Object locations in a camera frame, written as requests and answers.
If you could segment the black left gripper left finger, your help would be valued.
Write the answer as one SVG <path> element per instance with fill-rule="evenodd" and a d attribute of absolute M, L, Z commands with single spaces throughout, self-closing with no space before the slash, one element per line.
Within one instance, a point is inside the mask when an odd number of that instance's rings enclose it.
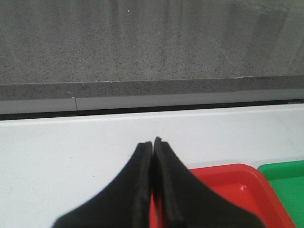
<path fill-rule="evenodd" d="M 55 228 L 148 228 L 152 143 L 139 143 L 119 174 L 89 201 L 59 217 Z"/>

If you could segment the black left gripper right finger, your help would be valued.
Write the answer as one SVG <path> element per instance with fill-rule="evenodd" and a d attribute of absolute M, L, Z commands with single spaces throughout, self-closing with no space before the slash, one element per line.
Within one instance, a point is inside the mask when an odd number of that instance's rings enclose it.
<path fill-rule="evenodd" d="M 167 142 L 156 137 L 153 193 L 162 228 L 262 228 L 255 214 L 224 199 L 196 178 Z"/>

